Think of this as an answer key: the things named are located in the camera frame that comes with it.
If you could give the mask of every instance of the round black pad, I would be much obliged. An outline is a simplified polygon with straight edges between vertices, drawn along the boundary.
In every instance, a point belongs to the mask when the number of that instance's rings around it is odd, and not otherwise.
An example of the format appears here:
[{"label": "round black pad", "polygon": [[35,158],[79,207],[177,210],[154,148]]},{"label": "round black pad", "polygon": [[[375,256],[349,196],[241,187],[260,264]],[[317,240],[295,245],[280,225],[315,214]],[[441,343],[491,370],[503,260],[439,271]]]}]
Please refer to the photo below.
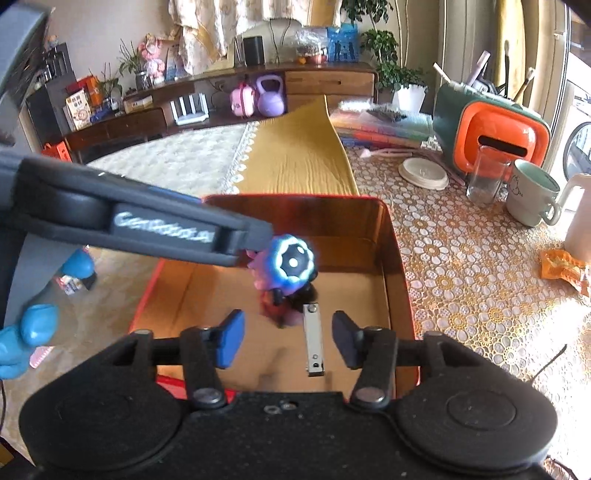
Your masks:
[{"label": "round black pad", "polygon": [[491,473],[542,461],[556,411],[537,390],[494,369],[462,367],[429,378],[395,404],[418,453],[451,469]]},{"label": "round black pad", "polygon": [[301,245],[290,245],[281,256],[281,269],[288,277],[300,278],[308,268],[308,252]]},{"label": "round black pad", "polygon": [[149,458],[174,436],[181,411],[165,389],[125,368],[88,373],[82,382],[64,382],[66,374],[25,403],[20,430],[35,463],[110,471]]}]

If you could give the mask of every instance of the wooden shelf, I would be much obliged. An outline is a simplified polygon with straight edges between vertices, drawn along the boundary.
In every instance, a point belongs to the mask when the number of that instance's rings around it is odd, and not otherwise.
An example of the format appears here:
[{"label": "wooden shelf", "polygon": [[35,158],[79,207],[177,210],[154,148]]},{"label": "wooden shelf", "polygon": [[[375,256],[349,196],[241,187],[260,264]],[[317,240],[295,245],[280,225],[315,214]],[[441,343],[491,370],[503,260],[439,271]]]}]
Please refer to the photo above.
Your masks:
[{"label": "wooden shelf", "polygon": [[83,152],[103,142],[127,138],[143,138],[156,135],[173,135],[181,131],[236,125],[262,121],[261,115],[250,118],[235,116],[231,110],[210,111],[209,118],[181,127],[175,124],[171,101],[199,91],[196,85],[202,80],[265,73],[278,73],[285,79],[285,102],[288,109],[295,109],[316,98],[326,95],[329,107],[345,98],[370,98],[378,80],[376,71],[367,63],[334,62],[322,65],[278,63],[256,67],[238,67],[225,70],[210,70],[201,75],[188,77],[178,82],[165,83],[157,88],[128,95],[125,100],[152,96],[152,106],[146,110],[106,118],[82,130],[66,135],[70,155],[82,161]]},{"label": "wooden shelf", "polygon": [[284,63],[270,63],[265,65],[257,65],[254,67],[236,67],[233,69],[223,69],[223,70],[208,70],[203,72],[199,75],[193,75],[190,77],[185,77],[183,79],[177,80],[176,82],[164,82],[160,84],[156,88],[142,90],[140,92],[132,93],[126,97],[124,100],[136,100],[138,98],[145,98],[148,95],[152,95],[154,103],[157,103],[157,98],[160,99],[162,97],[174,97],[174,96],[181,96],[181,95],[188,95],[189,93],[194,92],[194,84],[196,82],[200,82],[202,80],[209,80],[212,78],[221,78],[221,77],[234,77],[240,75],[253,75],[258,76],[261,74],[266,73],[278,73],[278,72],[286,72],[286,71],[293,71],[293,70],[304,70],[304,71],[318,71],[318,70],[326,70],[328,72],[371,72],[375,73],[375,69],[369,65],[368,63],[357,61],[357,62],[345,62],[345,61],[333,61],[328,63],[323,63],[321,65],[311,65],[311,64],[300,64],[296,62],[284,62]]}]

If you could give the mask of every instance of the snack wrapper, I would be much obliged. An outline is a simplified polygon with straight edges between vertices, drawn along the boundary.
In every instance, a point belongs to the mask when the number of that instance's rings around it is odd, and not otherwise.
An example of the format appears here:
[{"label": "snack wrapper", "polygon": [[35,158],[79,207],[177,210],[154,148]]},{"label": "snack wrapper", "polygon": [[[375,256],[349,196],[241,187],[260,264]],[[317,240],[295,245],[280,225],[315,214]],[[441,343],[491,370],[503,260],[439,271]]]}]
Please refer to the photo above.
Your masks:
[{"label": "snack wrapper", "polygon": [[562,278],[577,291],[591,298],[591,265],[573,258],[565,250],[546,250],[540,254],[542,260],[542,278],[555,280]]}]

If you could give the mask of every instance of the vase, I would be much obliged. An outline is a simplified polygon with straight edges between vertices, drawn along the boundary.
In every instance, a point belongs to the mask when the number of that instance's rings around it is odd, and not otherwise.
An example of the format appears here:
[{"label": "vase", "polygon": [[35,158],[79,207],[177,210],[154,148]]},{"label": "vase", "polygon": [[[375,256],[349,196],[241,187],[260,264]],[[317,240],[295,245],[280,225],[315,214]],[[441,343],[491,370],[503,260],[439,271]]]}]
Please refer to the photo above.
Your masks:
[{"label": "vase", "polygon": [[427,89],[420,85],[410,85],[407,88],[401,88],[392,97],[393,107],[407,112],[419,113],[425,99]]},{"label": "vase", "polygon": [[135,74],[135,86],[138,91],[152,88],[152,79],[148,75],[148,72],[139,72]]}]

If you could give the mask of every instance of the blue toy hand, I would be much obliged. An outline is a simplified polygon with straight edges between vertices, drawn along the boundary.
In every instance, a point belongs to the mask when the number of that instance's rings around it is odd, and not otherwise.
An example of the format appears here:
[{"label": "blue toy hand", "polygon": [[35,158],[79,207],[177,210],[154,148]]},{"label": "blue toy hand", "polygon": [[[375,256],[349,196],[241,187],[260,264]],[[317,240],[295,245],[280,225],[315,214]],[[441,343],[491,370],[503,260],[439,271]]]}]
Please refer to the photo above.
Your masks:
[{"label": "blue toy hand", "polygon": [[[61,273],[88,278],[94,270],[90,255],[79,249],[64,263]],[[34,304],[24,312],[20,322],[0,330],[0,379],[11,380],[26,372],[35,348],[46,345],[58,325],[57,306]]]}]

